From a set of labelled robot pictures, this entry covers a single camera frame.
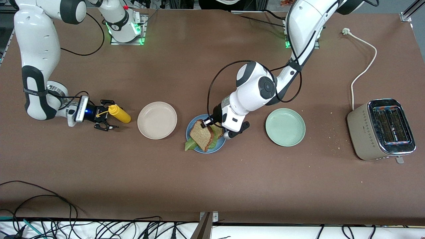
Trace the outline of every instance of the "whole wheat bread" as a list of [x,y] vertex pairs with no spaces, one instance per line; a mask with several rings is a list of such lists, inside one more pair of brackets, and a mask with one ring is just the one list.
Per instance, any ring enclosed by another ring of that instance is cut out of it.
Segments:
[[198,144],[198,146],[206,152],[210,144],[213,142],[214,131],[210,127],[202,128],[201,123],[201,119],[197,120],[189,135]]
[[223,128],[219,128],[219,127],[217,127],[216,125],[211,125],[210,126],[212,129],[213,129],[213,132],[214,132],[214,134],[215,134],[215,136],[217,137],[217,138],[220,138],[221,136],[223,136],[224,135],[224,130],[223,130]]

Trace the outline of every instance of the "yellow squeeze bottle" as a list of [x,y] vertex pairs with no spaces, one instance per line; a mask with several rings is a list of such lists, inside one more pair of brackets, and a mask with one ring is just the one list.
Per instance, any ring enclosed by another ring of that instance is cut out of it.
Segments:
[[119,121],[127,124],[131,121],[131,116],[128,115],[123,109],[118,105],[110,105],[108,108],[109,113],[117,118]]

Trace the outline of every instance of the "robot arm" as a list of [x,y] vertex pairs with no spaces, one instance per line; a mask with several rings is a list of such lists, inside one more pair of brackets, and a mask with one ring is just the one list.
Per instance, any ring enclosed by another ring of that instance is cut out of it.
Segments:
[[112,37],[126,43],[137,37],[141,31],[140,13],[122,6],[120,0],[89,0],[104,17],[106,26]]
[[[80,97],[78,102],[70,101],[66,97],[67,88],[49,80],[60,59],[59,38],[52,18],[70,24],[81,23],[86,15],[84,0],[12,0],[11,3],[19,9],[14,16],[14,25],[21,52],[27,114],[37,120],[66,117],[71,127],[83,120],[95,122],[95,128],[102,130],[105,128],[101,128],[99,123],[104,123],[107,129],[114,127],[106,122],[107,114],[96,117],[106,110],[105,104],[91,105],[87,96]],[[129,20],[130,13],[123,9],[119,0],[100,0],[100,3],[106,21],[117,24],[116,30],[111,31],[115,39],[132,40],[136,32]]]
[[236,91],[214,108],[213,114],[203,121],[202,126],[219,122],[233,137],[247,128],[249,124],[244,122],[244,118],[249,112],[263,105],[276,104],[284,97],[313,52],[323,25],[337,9],[341,9],[342,14],[348,14],[362,3],[362,0],[295,1],[285,19],[285,32],[292,48],[287,65],[277,77],[257,62],[242,66],[236,76]]

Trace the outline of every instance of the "light green plate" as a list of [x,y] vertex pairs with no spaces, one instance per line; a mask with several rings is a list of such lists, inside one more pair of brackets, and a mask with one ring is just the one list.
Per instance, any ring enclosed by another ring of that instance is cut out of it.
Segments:
[[294,146],[303,140],[306,124],[295,111],[281,108],[269,114],[266,120],[269,138],[280,146]]

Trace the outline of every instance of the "plug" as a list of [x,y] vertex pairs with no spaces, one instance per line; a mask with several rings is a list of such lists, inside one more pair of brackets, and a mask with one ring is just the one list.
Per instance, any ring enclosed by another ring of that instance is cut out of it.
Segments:
[[171,234],[171,238],[170,239],[177,239],[177,237],[176,237],[176,228],[177,228],[177,223],[174,223],[173,233]]
[[351,35],[350,29],[349,28],[344,28],[342,31],[343,35]]
[[149,239],[148,229],[146,229],[146,230],[144,231],[143,239]]
[[24,232],[24,229],[25,229],[25,226],[21,227],[21,229],[19,229],[18,233],[16,233],[16,234],[13,236],[13,238],[15,238],[15,239],[24,239],[24,238],[22,237],[23,232]]

